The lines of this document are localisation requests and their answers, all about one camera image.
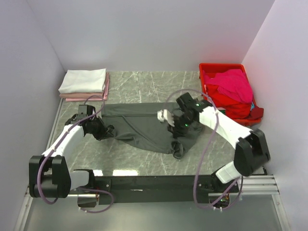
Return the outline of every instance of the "red basket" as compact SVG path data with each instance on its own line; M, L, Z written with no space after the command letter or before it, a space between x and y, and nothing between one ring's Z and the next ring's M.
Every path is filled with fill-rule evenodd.
M201 80L201 86L202 91L206 94L206 89L204 87L204 75L203 71L210 77L214 78L216 73L224 73L231 69L240 69L245 73L245 76L247 78L245 68L241 64L199 64L199 70L200 70L200 80ZM256 104L255 98L252 98L252 102L254 105ZM261 118L259 119L234 119L235 122L244 125L244 126L252 126L254 124L260 123Z

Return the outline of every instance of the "marble tabletop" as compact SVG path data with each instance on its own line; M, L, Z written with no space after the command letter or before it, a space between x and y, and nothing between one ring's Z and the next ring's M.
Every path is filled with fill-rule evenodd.
M184 88L201 90L199 72L109 72L110 85L106 103L164 102L174 91ZM193 97L200 94L191 92ZM52 142L60 135L64 123L78 111L81 102L63 100ZM102 102L89 102L98 110ZM212 130L205 128L197 143L181 159L171 154L154 153L134 148L115 139L95 140L91 135L76 147L67 159L69 170L89 168L104 176L194 175L202 150ZM202 164L201 174L211 174L233 159L234 149L216 134ZM256 174L263 174L260 169Z

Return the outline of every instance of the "pile of clothes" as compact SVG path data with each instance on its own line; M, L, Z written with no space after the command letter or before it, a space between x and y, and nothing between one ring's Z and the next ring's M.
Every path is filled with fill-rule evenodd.
M68 70L61 87L60 97L67 102L84 101L92 95L100 95L107 99L109 88L109 74L106 69L86 71ZM90 101L101 101L100 98L91 98Z
M204 83L207 94L216 107L225 109L226 116L231 119L259 119L264 109L253 103L253 91L240 69L217 73L210 78L205 72Z

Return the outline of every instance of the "pink cloth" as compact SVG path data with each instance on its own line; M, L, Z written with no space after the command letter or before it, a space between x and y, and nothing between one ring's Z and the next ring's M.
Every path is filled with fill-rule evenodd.
M217 73L210 78L204 73L205 84L217 85L219 93L230 97L240 103L251 103L253 92L251 86L240 69Z
M108 89L109 89L109 79L107 80L105 90L103 92L103 99L107 100L108 98ZM91 95L102 95L102 93L74 93L80 94L80 98L66 98L65 101L67 102L78 102L78 101L85 101ZM101 98L91 98L88 101L102 101Z
M75 101L84 101L88 97L92 95L100 95L103 97L104 100L107 100L108 96L108 89L109 89L109 74L106 74L105 79L105 89L103 92L94 92L94 93L67 93L67 94L60 94L61 98L65 98L67 102L75 102ZM91 98L89 101L101 101L100 98Z

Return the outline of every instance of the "white folded cloth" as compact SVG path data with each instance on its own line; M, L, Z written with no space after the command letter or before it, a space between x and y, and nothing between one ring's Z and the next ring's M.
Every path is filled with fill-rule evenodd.
M92 93L103 92L106 78L106 69L85 71L85 70L68 70L59 92L67 93Z

